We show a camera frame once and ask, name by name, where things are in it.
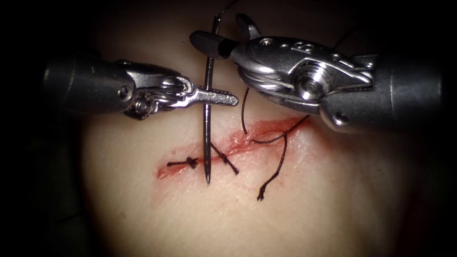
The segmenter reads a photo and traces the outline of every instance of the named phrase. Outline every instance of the silver metal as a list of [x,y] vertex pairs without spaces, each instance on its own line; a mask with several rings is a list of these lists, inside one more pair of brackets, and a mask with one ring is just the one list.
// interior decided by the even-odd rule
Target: silver metal
[[335,90],[359,90],[372,83],[376,56],[344,57],[323,45],[295,38],[262,37],[254,21],[237,14],[246,44],[230,58],[241,79],[267,99],[287,108],[319,114],[319,102]]
[[205,90],[172,69],[124,60],[118,65],[125,69],[135,84],[134,90],[121,88],[118,92],[121,99],[133,98],[124,114],[134,119],[143,120],[159,111],[187,108],[196,103],[238,104],[238,98],[229,92]]
[[185,77],[177,77],[185,85],[182,91],[183,100],[169,105],[171,108],[187,108],[196,103],[217,104],[226,106],[236,106],[238,98],[230,92],[210,89],[206,90],[203,87],[195,86],[189,79]]

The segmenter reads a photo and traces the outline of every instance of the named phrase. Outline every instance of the black suture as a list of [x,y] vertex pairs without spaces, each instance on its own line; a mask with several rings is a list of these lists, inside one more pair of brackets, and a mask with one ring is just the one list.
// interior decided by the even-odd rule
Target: black suture
[[308,119],[310,115],[306,115],[305,117],[303,117],[299,122],[295,123],[294,126],[290,127],[288,130],[286,130],[282,135],[276,137],[276,138],[273,138],[271,140],[268,140],[268,141],[258,141],[258,140],[255,140],[253,139],[252,141],[254,143],[257,143],[257,144],[269,144],[269,143],[272,143],[278,139],[280,139],[281,137],[283,137],[284,135],[288,134],[289,132],[293,131],[295,128],[297,128],[303,121],[305,121],[306,119]]
[[239,170],[237,169],[237,167],[235,167],[235,165],[233,165],[230,160],[227,158],[227,155],[223,154],[221,151],[219,151],[214,145],[213,143],[211,143],[211,147],[213,147],[213,149],[218,153],[219,157],[222,159],[222,161],[225,163],[225,164],[228,164],[230,165],[230,167],[232,168],[233,172],[235,173],[235,175],[238,175],[239,173]]
[[357,28],[357,25],[346,31],[341,38],[338,39],[337,43],[333,46],[336,49],[350,34],[352,34]]
[[282,164],[284,162],[284,157],[286,156],[286,149],[287,149],[287,133],[285,132],[283,134],[283,136],[284,136],[284,150],[282,150],[281,160],[279,161],[278,168],[276,169],[276,172],[271,176],[271,178],[269,180],[267,180],[265,183],[263,183],[263,185],[258,190],[257,201],[259,201],[259,200],[262,201],[264,199],[264,193],[265,193],[265,189],[267,188],[267,185],[279,175],[279,171],[281,170]]
[[249,88],[246,88],[246,92],[244,93],[243,98],[243,105],[241,106],[241,125],[243,126],[243,131],[245,134],[248,133],[246,130],[246,125],[244,124],[244,106],[246,105],[246,99],[248,98]]
[[176,161],[176,162],[169,162],[167,163],[167,167],[170,167],[170,166],[174,166],[174,165],[184,165],[184,164],[187,164],[189,165],[191,168],[195,168],[198,164],[198,161],[197,161],[198,158],[190,158],[190,157],[187,157],[185,161]]

